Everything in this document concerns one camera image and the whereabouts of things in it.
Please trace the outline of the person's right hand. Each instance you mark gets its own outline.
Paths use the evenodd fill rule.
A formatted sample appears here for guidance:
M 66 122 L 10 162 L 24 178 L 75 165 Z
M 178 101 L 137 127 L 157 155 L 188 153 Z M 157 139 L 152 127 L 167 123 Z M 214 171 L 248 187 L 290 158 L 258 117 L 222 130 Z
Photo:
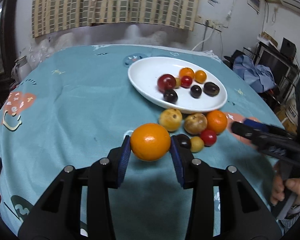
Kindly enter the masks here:
M 276 172 L 273 179 L 270 202 L 276 205 L 285 198 L 284 190 L 289 189 L 297 195 L 294 205 L 300 205 L 300 178 L 291 178 L 283 182 L 279 171 Z

